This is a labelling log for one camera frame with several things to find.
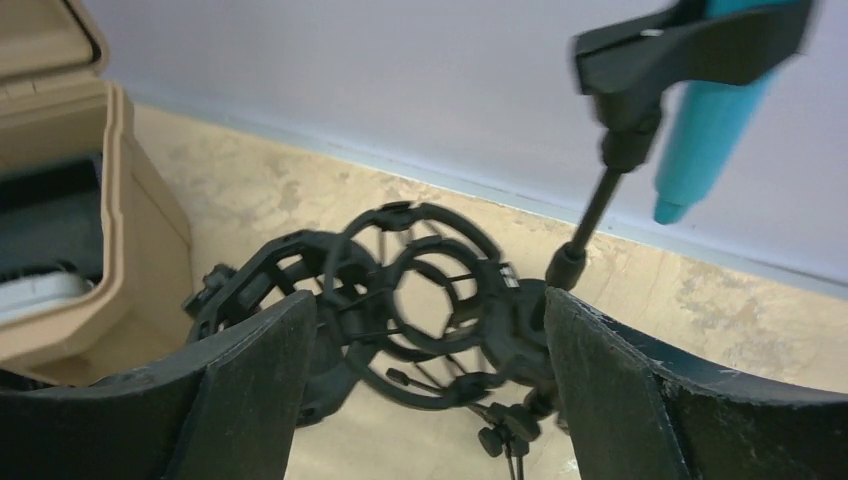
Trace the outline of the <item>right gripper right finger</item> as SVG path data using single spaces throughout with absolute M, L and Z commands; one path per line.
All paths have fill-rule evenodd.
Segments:
M 724 366 L 549 288 L 552 366 L 585 479 L 843 479 L 847 397 Z

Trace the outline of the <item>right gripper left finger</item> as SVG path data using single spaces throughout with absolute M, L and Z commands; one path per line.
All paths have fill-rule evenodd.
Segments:
M 5 479 L 281 479 L 316 334 L 298 292 L 88 387 L 1 395 Z

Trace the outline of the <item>black tripod shock-mount stand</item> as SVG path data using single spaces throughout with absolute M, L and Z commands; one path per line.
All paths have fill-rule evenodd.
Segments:
M 345 200 L 319 209 L 321 227 L 339 229 L 365 209 L 389 200 Z M 505 249 L 518 272 L 541 277 L 553 243 L 540 237 L 544 251 L 520 245 L 515 219 L 539 218 L 465 197 L 434 200 L 465 214 Z M 401 282 L 402 313 L 436 334 L 448 316 L 447 294 L 418 274 Z M 571 441 L 549 418 L 542 436 L 524 460 L 525 479 L 580 479 Z M 467 409 L 426 412 L 406 408 L 357 386 L 340 411 L 319 425 L 298 429 L 285 479 L 510 479 L 503 457 L 490 458 L 476 437 L 482 420 Z

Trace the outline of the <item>blue microphone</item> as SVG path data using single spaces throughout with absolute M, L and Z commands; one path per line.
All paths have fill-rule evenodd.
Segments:
M 704 200 L 769 87 L 774 69 L 796 53 L 809 1 L 677 1 L 674 27 L 687 38 L 690 72 L 657 171 L 653 219 L 680 222 Z

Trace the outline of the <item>black round-base clip stand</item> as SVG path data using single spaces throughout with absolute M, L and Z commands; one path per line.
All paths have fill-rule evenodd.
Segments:
M 663 119 L 662 99 L 685 88 L 691 68 L 687 38 L 694 27 L 674 27 L 673 4 L 655 13 L 590 30 L 573 44 L 582 94 L 605 127 L 600 152 L 604 172 L 571 240 L 553 255 L 546 283 L 563 290 L 579 281 L 587 247 L 622 178 L 648 158 Z

